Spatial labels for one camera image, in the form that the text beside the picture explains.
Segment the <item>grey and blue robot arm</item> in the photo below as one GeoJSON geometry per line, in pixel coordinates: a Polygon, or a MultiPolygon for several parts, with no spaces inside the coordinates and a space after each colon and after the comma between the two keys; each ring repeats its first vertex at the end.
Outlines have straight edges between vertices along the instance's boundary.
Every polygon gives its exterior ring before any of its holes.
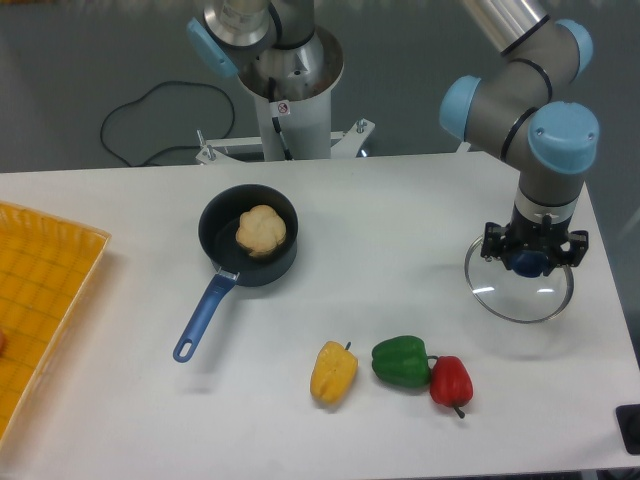
{"type": "MultiPolygon", "coordinates": [[[[519,174],[511,220],[486,225],[481,254],[528,278],[580,264],[589,246],[571,231],[599,139],[594,114],[555,99],[593,55],[589,33],[552,21],[536,1],[468,1],[465,9],[505,59],[493,79],[464,76],[446,92],[441,127],[519,174]]],[[[331,92],[344,68],[337,40],[316,24],[310,1],[211,1],[187,36],[216,74],[254,98],[268,160],[326,159],[331,92]]]]}

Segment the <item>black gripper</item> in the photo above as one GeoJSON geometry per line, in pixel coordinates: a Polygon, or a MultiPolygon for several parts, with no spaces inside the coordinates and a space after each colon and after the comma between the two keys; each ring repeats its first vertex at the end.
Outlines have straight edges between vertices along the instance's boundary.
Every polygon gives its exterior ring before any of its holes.
{"type": "Polygon", "coordinates": [[[481,243],[485,261],[500,260],[514,273],[551,273],[562,266],[578,267],[589,249],[586,230],[569,232],[571,218],[553,223],[530,221],[514,209],[511,222],[487,222],[481,243]]]}

